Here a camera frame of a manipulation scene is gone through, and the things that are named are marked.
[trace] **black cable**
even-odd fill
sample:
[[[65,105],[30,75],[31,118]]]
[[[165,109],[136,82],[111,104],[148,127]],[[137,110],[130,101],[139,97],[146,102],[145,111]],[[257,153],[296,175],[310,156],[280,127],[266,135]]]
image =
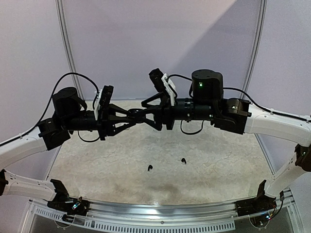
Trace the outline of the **black cable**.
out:
[[[169,76],[167,77],[167,80],[170,79],[171,77],[179,77],[179,78],[182,78],[182,79],[187,79],[187,80],[189,80],[189,81],[192,82],[192,79],[187,78],[187,77],[185,77],[185,76],[182,76],[182,75],[180,75],[180,74],[171,74],[171,75],[169,75]]]
[[[90,140],[90,141],[85,140],[85,139],[83,139],[83,138],[80,136],[79,131],[78,131],[78,136],[79,136],[79,138],[80,138],[82,141],[84,141],[84,142],[96,142],[96,141],[98,141],[98,140],[99,140],[99,137],[98,137],[98,138],[96,138],[96,139],[94,139],[94,140]]]
[[[174,88],[172,88],[172,86],[169,84],[169,87],[170,87],[170,89],[174,92],[174,94],[175,94],[175,99],[178,97],[178,94],[177,94],[177,92],[174,90]]]
[[[279,112],[272,112],[271,110],[267,109],[267,108],[264,108],[262,106],[260,106],[259,104],[257,104],[245,91],[243,90],[240,90],[238,88],[234,88],[234,87],[224,87],[224,90],[234,90],[234,91],[239,91],[239,92],[242,92],[243,94],[245,94],[251,101],[254,105],[256,105],[258,108],[268,112],[268,113],[272,113],[272,114],[275,114],[275,115],[279,115],[279,116],[283,116],[283,117],[290,117],[290,118],[294,118],[294,119],[298,119],[298,120],[302,120],[302,121],[306,121],[306,122],[311,122],[311,120],[307,120],[305,118],[302,118],[302,117],[298,117],[298,116],[293,116],[293,115],[290,115],[290,114],[286,114],[286,113],[279,113]]]
[[[190,89],[189,89],[189,96],[191,97],[191,98],[193,98],[193,96],[192,96],[192,85],[190,85]]]
[[[52,100],[52,96],[54,95],[54,92],[55,92],[55,90],[56,90],[58,84],[60,83],[60,81],[61,81],[64,77],[66,77],[66,76],[68,76],[68,75],[77,75],[77,76],[80,76],[80,77],[82,77],[82,78],[84,78],[84,79],[90,81],[90,82],[95,86],[97,93],[99,92],[99,89],[98,89],[97,85],[93,82],[93,80],[91,80],[91,79],[88,78],[87,76],[85,76],[85,75],[83,75],[83,74],[76,73],[76,72],[69,72],[69,73],[67,73],[67,74],[64,74],[64,75],[63,75],[62,77],[60,77],[60,79],[57,81],[57,83],[56,83],[56,85],[55,85],[55,87],[54,87],[54,89],[53,89],[53,91],[52,91],[52,94],[51,94],[51,96],[50,96],[50,99],[49,99],[49,101],[48,101],[48,104],[47,104],[47,106],[46,106],[46,108],[45,108],[45,110],[44,110],[42,116],[40,117],[39,121],[38,121],[31,129],[29,129],[27,132],[23,133],[21,136],[12,138],[12,139],[10,139],[10,140],[8,140],[8,141],[5,141],[5,142],[1,143],[1,144],[0,144],[0,147],[4,146],[4,145],[6,145],[6,144],[8,144],[8,143],[10,143],[10,142],[13,142],[13,141],[15,141],[15,140],[17,140],[17,139],[19,139],[19,138],[21,138],[21,137],[26,136],[27,134],[29,134],[31,131],[33,131],[33,130],[38,126],[38,124],[39,124],[40,121],[43,119],[44,115],[46,114],[46,112],[47,112],[47,110],[48,110],[48,107],[49,107],[50,102],[51,102],[51,100]]]
[[[193,132],[193,133],[188,133],[188,132],[183,131],[183,128],[182,128],[183,120],[181,120],[181,122],[180,122],[180,131],[181,131],[182,133],[186,134],[186,135],[195,135],[195,134],[198,134],[198,133],[201,132],[202,129],[203,129],[203,123],[204,123],[204,121],[205,121],[205,120],[202,121],[201,129],[199,129],[198,131]]]
[[[275,216],[278,215],[278,213],[280,213],[280,211],[281,211],[281,209],[282,209],[282,207],[283,207],[284,200],[285,200],[284,191],[281,191],[281,192],[280,192],[280,200],[282,201],[282,204],[281,204],[279,210],[278,210],[275,214],[273,214],[273,215],[269,218],[269,220],[273,219]]]
[[[97,92],[95,97],[94,97],[93,103],[92,103],[93,110],[95,110],[95,101],[97,100],[98,95],[99,95],[99,93]]]

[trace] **floor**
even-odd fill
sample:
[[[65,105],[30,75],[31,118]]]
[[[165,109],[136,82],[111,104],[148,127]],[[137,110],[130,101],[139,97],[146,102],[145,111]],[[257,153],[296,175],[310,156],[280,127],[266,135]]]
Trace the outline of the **floor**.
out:
[[[135,100],[114,103],[140,107]],[[201,122],[183,122],[187,132],[200,127]],[[81,136],[91,140],[97,133]],[[63,144],[49,179],[61,180],[74,197],[175,205],[255,196],[259,183],[270,176],[254,135],[221,131],[205,122],[201,133],[189,136],[177,121],[172,131],[140,124],[95,143],[81,141],[75,132]]]

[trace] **white arm segment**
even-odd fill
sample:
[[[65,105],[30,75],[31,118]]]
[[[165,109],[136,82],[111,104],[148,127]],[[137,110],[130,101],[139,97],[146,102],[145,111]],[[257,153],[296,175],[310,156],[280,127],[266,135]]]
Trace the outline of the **white arm segment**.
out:
[[[303,147],[310,146],[311,123],[286,116],[271,114],[253,104],[249,105],[248,112],[252,115],[247,118],[244,129],[245,133],[261,133],[293,141]],[[291,115],[305,118],[307,120],[311,119],[309,116]]]
[[[31,198],[41,198],[47,201],[54,199],[55,187],[50,181],[40,181],[27,177],[22,177],[5,171],[5,179],[9,182],[3,195],[19,195]]]
[[[18,160],[46,151],[44,140],[39,137],[39,133],[40,130],[36,127],[28,135],[0,147],[0,171]]]
[[[40,130],[36,127],[28,135],[16,139],[0,147],[0,171],[10,164],[26,158],[32,154],[46,151],[43,138],[39,137]],[[55,187],[50,181],[40,181],[15,175],[9,171],[4,172],[5,185],[2,195],[19,195],[44,200],[53,200]]]
[[[311,123],[286,116],[279,116],[263,111],[253,104],[248,110],[252,115],[247,118],[244,132],[261,133],[298,143],[303,147],[311,144]],[[309,116],[297,117],[310,120]],[[271,198],[278,197],[280,192],[293,181],[306,173],[300,166],[295,165],[296,154],[288,160],[277,173],[265,184],[265,195]]]
[[[167,91],[167,93],[170,95],[170,100],[171,100],[171,106],[175,105],[175,93],[173,92],[173,90],[176,92],[176,86],[175,84],[172,82],[172,80],[168,79],[169,75],[168,74],[164,74],[163,77],[161,78],[165,89]]]
[[[287,188],[293,181],[305,174],[300,166],[295,165],[296,154],[288,160],[277,173],[265,184],[265,194],[268,197],[278,197],[280,192]]]

